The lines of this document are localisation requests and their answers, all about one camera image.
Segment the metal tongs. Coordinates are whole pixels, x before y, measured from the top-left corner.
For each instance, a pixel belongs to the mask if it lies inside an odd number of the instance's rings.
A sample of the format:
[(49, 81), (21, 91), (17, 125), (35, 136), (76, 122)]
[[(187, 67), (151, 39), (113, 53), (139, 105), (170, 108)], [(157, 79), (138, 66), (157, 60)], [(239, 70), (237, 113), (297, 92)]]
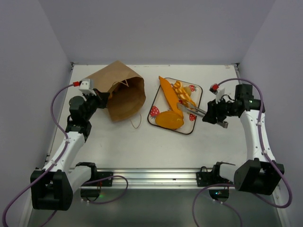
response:
[[(181, 104), (181, 103), (177, 103), (177, 107), (179, 110), (186, 112), (186, 113), (190, 113), (196, 116), (199, 116), (201, 118), (203, 118), (206, 115), (206, 111), (199, 109), (197, 107), (194, 107), (193, 105), (190, 105), (189, 107), (186, 107), (185, 105)], [(223, 121), (223, 122), (217, 122), (217, 125), (220, 125), (221, 127), (227, 129), (228, 128), (228, 122)]]

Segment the brown paper bag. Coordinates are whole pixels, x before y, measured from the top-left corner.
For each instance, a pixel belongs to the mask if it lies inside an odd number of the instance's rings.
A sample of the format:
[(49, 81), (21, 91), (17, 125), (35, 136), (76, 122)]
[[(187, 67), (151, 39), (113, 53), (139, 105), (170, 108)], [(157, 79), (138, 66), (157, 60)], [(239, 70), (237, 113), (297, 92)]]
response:
[(99, 92), (109, 92), (107, 109), (111, 121), (119, 122), (139, 113), (145, 100), (144, 79), (121, 61), (87, 76)]

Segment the twisted striped fake pastry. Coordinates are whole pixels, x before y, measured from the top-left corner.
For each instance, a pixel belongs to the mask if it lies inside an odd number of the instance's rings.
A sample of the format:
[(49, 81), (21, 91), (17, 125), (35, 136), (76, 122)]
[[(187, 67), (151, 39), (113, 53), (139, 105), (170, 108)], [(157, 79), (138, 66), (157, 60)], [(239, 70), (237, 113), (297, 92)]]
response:
[(196, 107), (195, 102), (191, 98), (192, 90), (189, 86), (185, 87), (182, 82), (177, 80), (173, 85), (173, 90), (186, 107), (189, 107), (188, 104), (192, 104)]

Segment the orange fake baguette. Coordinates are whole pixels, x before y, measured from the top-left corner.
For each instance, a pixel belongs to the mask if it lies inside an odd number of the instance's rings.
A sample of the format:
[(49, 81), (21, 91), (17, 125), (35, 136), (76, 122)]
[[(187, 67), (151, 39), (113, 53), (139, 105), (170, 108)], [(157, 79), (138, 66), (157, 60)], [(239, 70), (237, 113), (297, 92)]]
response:
[(165, 79), (159, 76), (160, 86), (163, 90), (164, 96), (170, 109), (177, 113), (182, 119), (184, 118), (183, 112), (178, 109), (177, 103), (179, 103), (178, 96), (176, 95), (175, 91), (173, 90), (171, 84)]

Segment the oval orange fake loaf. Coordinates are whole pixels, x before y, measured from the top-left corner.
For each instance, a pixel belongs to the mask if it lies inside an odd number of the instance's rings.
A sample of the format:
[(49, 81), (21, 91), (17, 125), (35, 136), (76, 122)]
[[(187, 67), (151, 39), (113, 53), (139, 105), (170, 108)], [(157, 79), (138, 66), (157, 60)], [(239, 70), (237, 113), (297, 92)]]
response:
[(178, 129), (183, 126), (183, 118), (174, 111), (161, 112), (156, 118), (155, 122), (158, 126), (166, 129)]

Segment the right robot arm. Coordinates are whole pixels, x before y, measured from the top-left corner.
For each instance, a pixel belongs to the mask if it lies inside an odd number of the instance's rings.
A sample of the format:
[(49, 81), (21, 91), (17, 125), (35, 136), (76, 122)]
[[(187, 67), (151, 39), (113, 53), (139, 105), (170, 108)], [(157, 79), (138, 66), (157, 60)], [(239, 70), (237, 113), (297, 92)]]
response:
[(214, 84), (210, 91), (216, 95), (208, 102), (203, 121), (211, 124), (222, 123), (228, 116), (239, 117), (244, 128), (247, 146), (247, 160), (237, 166), (223, 162), (216, 163), (211, 180), (215, 185), (233, 182), (235, 189), (242, 192), (271, 195), (278, 185), (284, 166), (276, 163), (267, 139), (265, 109), (261, 100), (253, 96), (253, 86), (239, 84), (231, 101), (224, 99), (224, 88)]

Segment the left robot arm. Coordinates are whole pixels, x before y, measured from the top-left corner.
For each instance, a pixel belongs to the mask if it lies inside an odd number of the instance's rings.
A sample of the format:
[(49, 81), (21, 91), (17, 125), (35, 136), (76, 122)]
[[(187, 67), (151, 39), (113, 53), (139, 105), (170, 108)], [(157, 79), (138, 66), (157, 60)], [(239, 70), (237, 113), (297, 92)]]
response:
[(94, 163), (79, 163), (73, 171), (70, 167), (90, 134), (92, 115), (106, 108), (110, 93), (97, 89), (82, 93), (69, 100), (70, 114), (60, 147), (42, 170), (30, 176), (32, 206), (36, 210), (66, 211), (81, 185), (92, 186), (98, 181)]

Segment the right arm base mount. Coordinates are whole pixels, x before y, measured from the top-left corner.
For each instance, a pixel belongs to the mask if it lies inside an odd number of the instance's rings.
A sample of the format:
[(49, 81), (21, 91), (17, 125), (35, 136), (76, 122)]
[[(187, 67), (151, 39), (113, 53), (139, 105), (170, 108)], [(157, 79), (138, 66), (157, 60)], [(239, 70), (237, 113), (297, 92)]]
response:
[[(196, 182), (198, 187), (206, 187), (213, 184), (232, 184), (228, 179), (222, 178), (219, 175), (221, 163), (217, 162), (212, 169), (202, 166), (198, 172), (196, 172)], [(229, 187), (223, 189), (209, 189), (209, 195), (212, 199), (220, 202), (225, 202), (229, 198)]]

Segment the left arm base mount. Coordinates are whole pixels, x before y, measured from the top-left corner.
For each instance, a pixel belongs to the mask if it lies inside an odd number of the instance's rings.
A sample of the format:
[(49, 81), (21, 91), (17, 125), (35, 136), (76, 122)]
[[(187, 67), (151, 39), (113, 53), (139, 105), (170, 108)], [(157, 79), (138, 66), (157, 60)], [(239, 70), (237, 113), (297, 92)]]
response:
[(93, 177), (91, 177), (88, 182), (100, 180), (107, 178), (103, 181), (98, 181), (95, 183), (84, 184), (80, 188), (80, 196), (86, 201), (96, 201), (101, 196), (101, 189), (111, 187), (113, 184), (113, 172), (96, 172)]

